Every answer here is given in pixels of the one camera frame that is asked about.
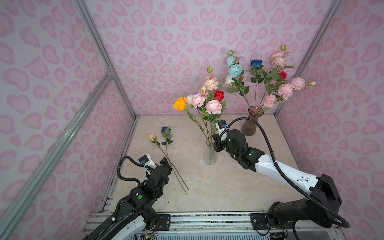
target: beige tabletop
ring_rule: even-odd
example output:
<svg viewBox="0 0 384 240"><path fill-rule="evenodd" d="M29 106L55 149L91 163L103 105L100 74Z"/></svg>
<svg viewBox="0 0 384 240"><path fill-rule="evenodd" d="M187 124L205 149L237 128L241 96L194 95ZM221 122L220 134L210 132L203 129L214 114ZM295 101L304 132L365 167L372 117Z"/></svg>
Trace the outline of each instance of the beige tabletop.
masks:
<svg viewBox="0 0 384 240"><path fill-rule="evenodd" d="M227 115L221 119L227 123L244 115ZM241 129L244 120L238 121L231 129ZM273 115L264 115L259 123L266 132L276 160L297 168L295 160ZM187 194L181 188L174 173L169 176L169 183L164 186L164 194L153 205L158 212L206 212L206 211L263 211L268 210L273 202L289 202L303 197L295 190L273 178L243 169L236 160L225 151L218 154L215 165L206 165L203 152L207 148L205 137L197 124L187 115L179 116L143 116L137 124L128 155L137 160L149 154L159 163L164 157L160 149L148 141L148 135L155 133L162 142L162 126L171 128L173 143L168 147L169 158L177 167L185 183ZM269 154L263 135L257 129L255 135L246 137L248 145ZM145 170L125 161L121 174L143 181ZM135 182L118 180L113 202L109 209L113 212L116 203L128 195Z"/></svg>

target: vase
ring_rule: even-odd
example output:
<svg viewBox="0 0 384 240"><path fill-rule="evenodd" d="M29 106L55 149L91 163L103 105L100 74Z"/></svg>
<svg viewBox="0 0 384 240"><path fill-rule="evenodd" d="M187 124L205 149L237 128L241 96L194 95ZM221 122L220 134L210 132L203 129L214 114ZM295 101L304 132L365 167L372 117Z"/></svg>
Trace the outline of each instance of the vase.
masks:
<svg viewBox="0 0 384 240"><path fill-rule="evenodd" d="M264 112L263 109L259 106L251 106L248 108L248 118L258 121L259 117L261 117ZM246 135L246 136L252 136L256 132L257 125L250 121L250 120L245 120L243 126L241 127L241 132Z"/></svg>
<svg viewBox="0 0 384 240"><path fill-rule="evenodd" d="M208 165L214 165L217 162L217 152L215 151L214 146L210 146L208 141L206 143L206 148L203 155L203 160Z"/></svg>

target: pink leopard print wall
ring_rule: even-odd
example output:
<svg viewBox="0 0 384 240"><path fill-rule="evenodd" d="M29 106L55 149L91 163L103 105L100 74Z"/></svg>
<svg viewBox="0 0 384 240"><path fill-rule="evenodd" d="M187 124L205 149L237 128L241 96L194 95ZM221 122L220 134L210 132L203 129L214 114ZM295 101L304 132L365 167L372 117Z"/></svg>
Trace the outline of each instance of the pink leopard print wall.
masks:
<svg viewBox="0 0 384 240"><path fill-rule="evenodd" d="M100 204L131 121L110 83L10 240L79 239Z"/></svg>
<svg viewBox="0 0 384 240"><path fill-rule="evenodd" d="M384 2L348 0L278 119L304 170L331 176L348 240L384 235Z"/></svg>
<svg viewBox="0 0 384 240"><path fill-rule="evenodd" d="M0 218L105 73L71 0L0 3Z"/></svg>
<svg viewBox="0 0 384 240"><path fill-rule="evenodd" d="M245 67L288 44L298 66L331 0L87 0L96 27L136 114L176 114L181 96L197 93L206 67L224 83L228 49ZM288 71L288 77L294 70ZM265 88L257 89L257 104ZM245 113L238 94L225 94L226 113Z"/></svg>

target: pink peony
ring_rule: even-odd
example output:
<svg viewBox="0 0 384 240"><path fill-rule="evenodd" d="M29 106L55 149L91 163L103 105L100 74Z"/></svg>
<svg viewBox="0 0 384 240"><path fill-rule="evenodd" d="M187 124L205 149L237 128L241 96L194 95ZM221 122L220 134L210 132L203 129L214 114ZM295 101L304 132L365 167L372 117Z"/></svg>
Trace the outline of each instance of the pink peony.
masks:
<svg viewBox="0 0 384 240"><path fill-rule="evenodd" d="M301 90L303 87L305 87L305 80L303 78L292 78L291 84L294 89Z"/></svg>
<svg viewBox="0 0 384 240"><path fill-rule="evenodd" d="M218 86L218 80L214 76L211 77L206 77L204 81L204 86L209 90L213 91L217 89Z"/></svg>
<svg viewBox="0 0 384 240"><path fill-rule="evenodd" d="M284 99L288 99L293 94L293 85L291 83L284 83L277 91L279 95L283 95Z"/></svg>
<svg viewBox="0 0 384 240"><path fill-rule="evenodd" d="M211 100L207 103L205 108L207 109L207 113L209 113L209 114L211 114L211 113L212 114L220 114L223 106L221 106L219 101Z"/></svg>
<svg viewBox="0 0 384 240"><path fill-rule="evenodd" d="M199 90L199 94L207 100L209 91L207 90L207 88L205 86L202 86L201 89Z"/></svg>
<svg viewBox="0 0 384 240"><path fill-rule="evenodd" d="M273 65L278 65L284 67L287 64L287 61L284 57L275 57L271 59Z"/></svg>
<svg viewBox="0 0 384 240"><path fill-rule="evenodd" d="M276 96L273 94L270 94L264 99L264 106L266 106L267 108L271 108L275 105L276 100L277 100Z"/></svg>
<svg viewBox="0 0 384 240"><path fill-rule="evenodd" d="M199 108L203 105L205 101L205 98L200 95L199 93L198 94L195 94L192 98L192 105L195 107L195 108Z"/></svg>
<svg viewBox="0 0 384 240"><path fill-rule="evenodd" d="M283 51L274 52L271 55L271 59L274 59L275 57L285 58L285 53Z"/></svg>

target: red rose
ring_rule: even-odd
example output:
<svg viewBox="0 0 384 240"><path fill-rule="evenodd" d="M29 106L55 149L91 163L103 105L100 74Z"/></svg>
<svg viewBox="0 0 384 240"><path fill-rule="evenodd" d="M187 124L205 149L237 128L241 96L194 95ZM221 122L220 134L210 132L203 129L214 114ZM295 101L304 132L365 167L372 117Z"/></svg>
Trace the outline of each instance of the red rose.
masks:
<svg viewBox="0 0 384 240"><path fill-rule="evenodd" d="M224 99L224 92L223 91L214 91L214 100L217 100L219 102L221 102L223 99Z"/></svg>
<svg viewBox="0 0 384 240"><path fill-rule="evenodd" d="M287 78L287 73L286 72L279 72L278 75L281 77L281 80L284 80Z"/></svg>

